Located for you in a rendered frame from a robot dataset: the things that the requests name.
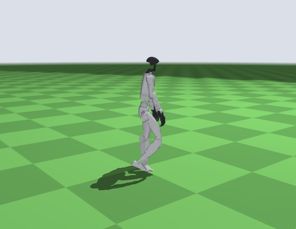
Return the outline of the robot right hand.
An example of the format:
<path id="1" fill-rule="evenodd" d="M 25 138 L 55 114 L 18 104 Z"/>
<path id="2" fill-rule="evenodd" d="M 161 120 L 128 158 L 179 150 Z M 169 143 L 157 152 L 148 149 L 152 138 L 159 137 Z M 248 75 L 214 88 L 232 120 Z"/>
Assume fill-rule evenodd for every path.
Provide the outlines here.
<path id="1" fill-rule="evenodd" d="M 160 126 L 163 126 L 165 124 L 165 116 L 163 115 L 163 113 L 161 114 L 160 111 L 158 111 L 158 115 L 160 116 L 160 121 L 161 121 Z"/>

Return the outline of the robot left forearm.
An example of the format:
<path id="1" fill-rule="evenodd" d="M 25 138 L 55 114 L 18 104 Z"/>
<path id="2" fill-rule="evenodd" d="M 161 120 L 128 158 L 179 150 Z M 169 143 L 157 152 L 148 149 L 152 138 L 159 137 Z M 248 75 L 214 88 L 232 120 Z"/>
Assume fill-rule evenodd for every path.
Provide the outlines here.
<path id="1" fill-rule="evenodd" d="M 153 105 L 153 103 L 152 103 L 152 100 L 153 100 L 153 99 L 150 99 L 150 100 L 148 100 L 148 102 L 149 102 L 150 109 L 151 109 L 151 110 L 154 110 L 154 105 Z"/>

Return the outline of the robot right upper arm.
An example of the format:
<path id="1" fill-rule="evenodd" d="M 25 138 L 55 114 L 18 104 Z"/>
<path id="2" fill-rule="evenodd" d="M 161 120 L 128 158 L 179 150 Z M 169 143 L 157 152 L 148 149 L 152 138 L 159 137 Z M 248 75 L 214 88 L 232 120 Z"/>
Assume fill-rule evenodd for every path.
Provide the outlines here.
<path id="1" fill-rule="evenodd" d="M 153 96 L 152 96 L 152 94 L 154 93 L 154 77 L 153 77 L 153 75 L 147 75 L 146 82 L 148 84 L 149 98 L 153 99 Z"/>

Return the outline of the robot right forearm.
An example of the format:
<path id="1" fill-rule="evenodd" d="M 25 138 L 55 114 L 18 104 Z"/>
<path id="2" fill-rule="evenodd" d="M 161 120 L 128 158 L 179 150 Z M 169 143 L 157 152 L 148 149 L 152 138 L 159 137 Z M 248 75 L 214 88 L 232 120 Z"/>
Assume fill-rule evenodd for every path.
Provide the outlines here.
<path id="1" fill-rule="evenodd" d="M 160 113 L 162 114 L 163 113 L 163 110 L 161 109 L 161 106 L 160 106 L 160 104 L 158 102 L 157 94 L 156 93 L 153 93 L 152 96 L 153 96 L 152 103 L 153 103 L 156 111 L 157 112 L 160 111 Z"/>

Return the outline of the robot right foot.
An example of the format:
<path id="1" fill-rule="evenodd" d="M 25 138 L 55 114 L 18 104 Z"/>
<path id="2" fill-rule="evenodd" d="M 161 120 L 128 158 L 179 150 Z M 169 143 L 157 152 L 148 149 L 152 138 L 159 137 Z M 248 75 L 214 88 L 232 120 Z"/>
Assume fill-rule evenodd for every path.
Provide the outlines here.
<path id="1" fill-rule="evenodd" d="M 141 163 L 141 164 L 138 164 L 139 162 L 137 162 L 136 160 L 135 161 L 133 161 L 132 163 L 131 163 L 131 165 L 132 166 L 134 166 L 134 167 L 137 167 L 137 168 L 139 168 L 139 169 L 141 169 L 141 170 L 144 170 L 144 171 L 146 171 L 146 172 L 148 172 L 149 170 Z"/>

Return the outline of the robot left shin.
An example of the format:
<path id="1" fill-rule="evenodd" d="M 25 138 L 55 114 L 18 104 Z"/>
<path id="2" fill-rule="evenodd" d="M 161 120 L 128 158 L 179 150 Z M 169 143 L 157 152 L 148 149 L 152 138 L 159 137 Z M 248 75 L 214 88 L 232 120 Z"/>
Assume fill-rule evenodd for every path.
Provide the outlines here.
<path id="1" fill-rule="evenodd" d="M 149 147 L 149 138 L 147 138 L 147 141 L 140 144 L 140 150 L 141 150 L 141 154 L 144 154 L 144 151 Z M 147 166 L 146 163 L 148 162 L 148 158 L 143 161 L 143 165 Z"/>

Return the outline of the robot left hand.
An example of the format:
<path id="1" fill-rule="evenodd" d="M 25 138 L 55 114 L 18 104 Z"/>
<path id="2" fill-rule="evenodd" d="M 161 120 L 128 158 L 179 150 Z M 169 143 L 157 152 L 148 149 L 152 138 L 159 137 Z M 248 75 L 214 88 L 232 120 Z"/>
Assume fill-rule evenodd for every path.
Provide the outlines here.
<path id="1" fill-rule="evenodd" d="M 154 110 L 151 110 L 151 111 L 153 112 L 152 115 L 153 115 L 153 117 L 155 117 L 155 120 L 159 121 L 160 116 L 158 115 L 155 107 L 154 107 Z"/>

